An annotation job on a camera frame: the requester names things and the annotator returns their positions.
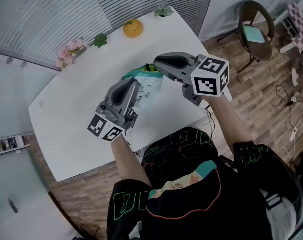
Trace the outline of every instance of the black t-shirt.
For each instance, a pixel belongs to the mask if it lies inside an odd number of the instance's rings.
[[[206,133],[193,128],[153,144],[142,162],[153,187],[138,180],[115,184],[108,239],[130,239],[138,223],[142,240],[273,239],[260,189],[295,204],[295,183],[286,172],[276,175],[280,167],[272,165],[281,161],[270,161],[275,154],[265,145],[236,143],[234,153],[238,172],[219,158]]]

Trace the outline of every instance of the yellow fruit toy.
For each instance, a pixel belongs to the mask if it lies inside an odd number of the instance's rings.
[[[138,19],[129,19],[123,26],[123,32],[129,38],[137,38],[144,31],[144,25]]]

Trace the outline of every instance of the wooden floor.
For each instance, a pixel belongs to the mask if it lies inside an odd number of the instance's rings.
[[[283,30],[278,29],[272,42],[272,58],[269,61],[254,63],[242,73],[237,73],[237,70],[248,63],[250,56],[237,39],[237,35],[222,40],[220,44],[216,40],[210,40],[205,42],[204,46],[210,54],[230,61],[228,87],[233,96],[232,105],[250,129],[255,143],[268,145],[275,152],[286,147],[292,156],[294,144],[289,141],[293,131],[289,124],[290,108],[284,108],[285,102],[276,95],[276,86],[283,85],[289,97],[297,90],[303,94],[303,88],[294,88],[291,80],[291,69],[299,68],[301,56],[295,49],[286,54],[279,53],[284,44],[284,36],[286,35]],[[286,93],[281,89],[279,91],[280,95],[287,99]],[[303,104],[298,103],[291,108],[291,124],[296,126],[301,118],[296,135],[295,154],[298,155],[303,150]],[[215,124],[213,140],[218,152],[232,158],[216,119]],[[208,120],[197,122],[197,126],[207,133],[211,132]],[[100,227],[101,231],[98,232],[97,238],[106,239],[109,200],[114,184],[120,180],[116,163],[112,162],[74,178],[57,182],[44,159],[36,137],[31,136],[28,141],[44,178],[66,213],[78,226],[84,224],[91,233]],[[280,150],[278,155],[286,163],[291,161],[284,149]]]

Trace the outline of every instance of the small succulent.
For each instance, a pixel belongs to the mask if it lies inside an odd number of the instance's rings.
[[[155,17],[160,16],[160,17],[167,17],[170,16],[174,13],[174,11],[168,6],[165,5],[164,3],[158,5],[158,7],[155,9]]]
[[[94,46],[97,46],[98,48],[107,45],[107,35],[105,34],[99,34],[95,37],[95,41],[93,43]]]

